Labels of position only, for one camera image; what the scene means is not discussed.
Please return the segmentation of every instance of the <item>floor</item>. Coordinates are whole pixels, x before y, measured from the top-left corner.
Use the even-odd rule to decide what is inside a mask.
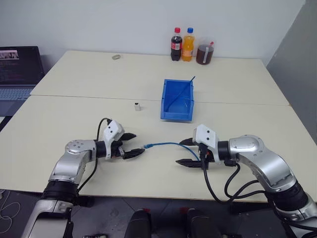
[[[0,207],[8,195],[5,191]],[[12,220],[9,231],[0,234],[0,238],[18,238],[21,236],[28,217],[38,199],[32,195],[11,192],[5,205],[19,202],[21,210]],[[1,209],[2,216],[12,216],[17,212],[17,204]],[[243,238],[284,238],[284,230],[270,210],[231,215],[229,207],[213,201],[132,198],[132,197],[95,197],[91,208],[75,207],[72,212],[74,238],[97,233],[108,234],[109,238],[123,238],[127,223],[134,211],[150,209],[153,222],[152,238],[185,238],[181,224],[182,208],[197,208],[210,214],[223,234],[240,234]],[[9,220],[0,219],[0,233],[8,228]]]

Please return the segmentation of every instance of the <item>white table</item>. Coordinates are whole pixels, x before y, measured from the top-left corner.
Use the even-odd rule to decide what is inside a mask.
[[[259,59],[214,58],[209,65],[170,56],[68,51],[32,95],[160,101],[164,79],[190,80],[195,102],[288,105]]]
[[[0,187],[41,192],[56,161],[73,139],[95,139],[101,118],[120,122],[126,132],[137,134],[125,143],[133,149],[147,143],[173,141],[192,136],[200,123],[214,129],[220,140],[255,134],[272,151],[282,156],[311,197],[317,201],[317,147],[290,106],[195,103],[192,123],[163,122],[160,102],[134,100],[31,96],[0,132]],[[135,159],[101,161],[82,194],[110,196],[211,199],[201,169],[191,169],[175,160],[193,156],[181,147],[156,146]],[[88,164],[83,179],[92,171]],[[234,168],[211,164],[209,177],[220,198]],[[253,180],[249,168],[230,186],[236,191]],[[258,184],[246,191],[261,189]],[[263,195],[245,200],[266,201]]]

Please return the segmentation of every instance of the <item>small white object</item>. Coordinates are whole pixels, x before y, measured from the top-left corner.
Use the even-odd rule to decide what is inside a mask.
[[[220,164],[221,162],[218,155],[218,141],[219,139],[216,135],[216,132],[206,127],[205,125],[200,124],[198,127],[195,128],[193,142],[196,142],[198,144],[203,143],[204,145],[207,145],[208,149],[213,154],[214,162]]]
[[[134,108],[135,108],[136,111],[140,111],[141,110],[141,107],[140,107],[139,103],[135,103],[134,104]]]

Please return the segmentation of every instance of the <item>grey wall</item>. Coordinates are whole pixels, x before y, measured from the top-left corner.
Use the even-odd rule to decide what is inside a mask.
[[[317,142],[317,0],[306,1],[267,69]]]

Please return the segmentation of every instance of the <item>laptop keyboard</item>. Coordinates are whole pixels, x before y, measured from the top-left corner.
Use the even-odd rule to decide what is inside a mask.
[[[0,100],[25,101],[33,88],[0,88]]]

